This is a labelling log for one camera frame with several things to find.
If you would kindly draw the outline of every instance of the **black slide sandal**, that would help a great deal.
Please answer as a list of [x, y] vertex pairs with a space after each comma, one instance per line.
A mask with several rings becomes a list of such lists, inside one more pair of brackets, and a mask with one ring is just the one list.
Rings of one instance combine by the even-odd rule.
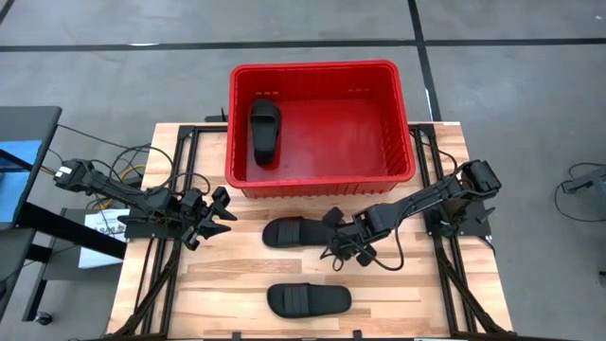
[[274, 161], [277, 137], [281, 123], [280, 110], [268, 99], [256, 99], [250, 115], [253, 130], [253, 149], [258, 165], [269, 165]]
[[279, 218], [263, 229], [263, 243], [270, 247], [326, 246], [330, 229], [303, 217]]
[[267, 291], [267, 303], [284, 318], [340, 314], [351, 307], [351, 293], [341, 285], [274, 284]]

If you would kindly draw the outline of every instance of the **yellow cable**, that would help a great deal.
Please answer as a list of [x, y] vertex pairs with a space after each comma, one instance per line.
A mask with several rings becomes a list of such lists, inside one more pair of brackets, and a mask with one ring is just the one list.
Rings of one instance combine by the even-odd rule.
[[[132, 171], [135, 170], [140, 170], [140, 169], [145, 169], [145, 165], [136, 165], [133, 167], [129, 167], [128, 169], [126, 169], [125, 171], [122, 172], [122, 174], [120, 174], [120, 180], [124, 181], [124, 179], [126, 179], [126, 175], [128, 175], [129, 173], [131, 173]], [[112, 205], [112, 202], [114, 201], [114, 199], [110, 199], [105, 203], [96, 203], [93, 205], [93, 209], [94, 210], [100, 210], [100, 209], [107, 209]]]

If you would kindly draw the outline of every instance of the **red plastic bin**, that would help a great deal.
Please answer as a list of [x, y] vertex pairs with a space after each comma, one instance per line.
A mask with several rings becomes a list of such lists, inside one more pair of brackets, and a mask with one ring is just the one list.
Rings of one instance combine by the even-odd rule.
[[[415, 173], [392, 62], [240, 65], [229, 97], [225, 178], [249, 198], [382, 193]], [[252, 146], [255, 99], [282, 115], [276, 157], [263, 167]]]

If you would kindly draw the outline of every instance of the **wood plank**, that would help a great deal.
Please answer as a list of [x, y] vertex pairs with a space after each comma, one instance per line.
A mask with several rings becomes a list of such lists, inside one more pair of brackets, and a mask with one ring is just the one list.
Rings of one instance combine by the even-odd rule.
[[[452, 154], [459, 164], [467, 161], [469, 156], [461, 126], [457, 123], [435, 126], [440, 149]], [[152, 145], [172, 155], [178, 128], [177, 123], [157, 124]], [[432, 169], [429, 150], [425, 152]], [[186, 158], [184, 155], [181, 171], [185, 169]], [[441, 158], [444, 171], [452, 171], [452, 161], [443, 155]], [[242, 332], [244, 337], [351, 337], [352, 331], [359, 329], [368, 337], [448, 334], [434, 247], [425, 235], [420, 215], [406, 219], [400, 226], [406, 261], [397, 273], [387, 272], [376, 264], [364, 268], [355, 261], [349, 261], [336, 273], [332, 271], [331, 260], [319, 259], [322, 247], [275, 250], [265, 247], [260, 237], [263, 227], [275, 218], [292, 215], [321, 218], [333, 206], [352, 214], [379, 202], [396, 201], [422, 188], [419, 172], [409, 182], [385, 194], [250, 200], [226, 184], [224, 159], [225, 133], [202, 134], [194, 169], [208, 178], [211, 187], [227, 187], [232, 197], [229, 209], [239, 220], [224, 222], [232, 227], [231, 232], [201, 240], [195, 252], [186, 249], [182, 252], [169, 338], [231, 337], [233, 331]], [[162, 183], [169, 171], [166, 158], [161, 153], [150, 152], [143, 187]], [[193, 185], [205, 189], [201, 179], [194, 178]], [[495, 321], [510, 329], [492, 252], [474, 237], [459, 240], [472, 291]], [[133, 311], [147, 242], [129, 243], [108, 332], [121, 327]], [[375, 245], [385, 263], [398, 263], [393, 236]], [[144, 294], [151, 265], [152, 260], [144, 281]], [[352, 293], [352, 308], [345, 314], [318, 318], [277, 317], [267, 306], [266, 291], [280, 282], [346, 285]], [[162, 312], [161, 299], [154, 311], [156, 331]], [[459, 326], [464, 329], [460, 303], [456, 308]]]

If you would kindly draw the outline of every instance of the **wooden tabletop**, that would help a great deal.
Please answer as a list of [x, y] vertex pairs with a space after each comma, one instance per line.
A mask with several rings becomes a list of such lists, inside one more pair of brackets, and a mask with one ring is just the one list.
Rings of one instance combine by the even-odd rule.
[[[184, 123], [157, 124], [152, 145], [171, 155], [180, 124]], [[435, 125], [440, 149], [454, 155], [459, 164], [467, 161], [469, 156], [460, 124]], [[355, 260], [347, 262], [340, 272], [334, 272], [331, 260], [319, 259], [322, 247], [276, 250], [261, 241], [263, 227], [275, 218], [305, 216], [320, 219], [333, 206], [340, 207], [348, 217], [373, 204], [394, 202], [422, 188], [418, 171], [412, 180], [397, 185], [386, 194], [249, 200], [225, 182], [225, 140], [226, 133], [201, 134], [194, 170], [205, 175], [213, 189], [217, 186], [227, 188], [232, 198], [228, 209], [239, 220], [223, 222], [230, 225], [232, 231], [208, 241], [201, 238], [195, 252], [183, 249], [169, 338], [231, 337], [232, 332], [257, 338], [351, 337], [354, 330], [362, 330], [365, 337], [448, 335], [434, 245], [425, 234], [421, 215], [404, 220], [400, 227], [405, 265], [399, 272], [385, 271], [374, 263], [361, 267]], [[432, 170], [429, 149], [425, 152]], [[183, 157], [180, 171], [185, 170], [187, 153]], [[443, 157], [442, 164], [445, 173], [454, 168], [447, 157]], [[169, 174], [170, 165], [166, 159], [160, 153], [151, 152], [143, 186], [158, 185]], [[194, 177], [193, 186], [203, 187], [204, 183]], [[493, 319], [503, 328], [510, 329], [492, 251], [476, 237], [460, 237], [459, 242], [470, 289]], [[136, 240], [128, 245], [108, 332], [121, 327], [133, 312], [147, 245], [148, 240]], [[399, 262], [393, 236], [373, 246], [388, 265]], [[152, 260], [153, 255], [143, 295], [149, 283]], [[286, 282], [345, 285], [352, 294], [351, 309], [345, 314], [314, 318], [278, 317], [267, 305], [266, 292], [272, 284]], [[453, 293], [459, 329], [465, 330], [460, 296], [454, 287]], [[163, 301], [162, 293], [155, 305], [152, 331], [159, 330]]]

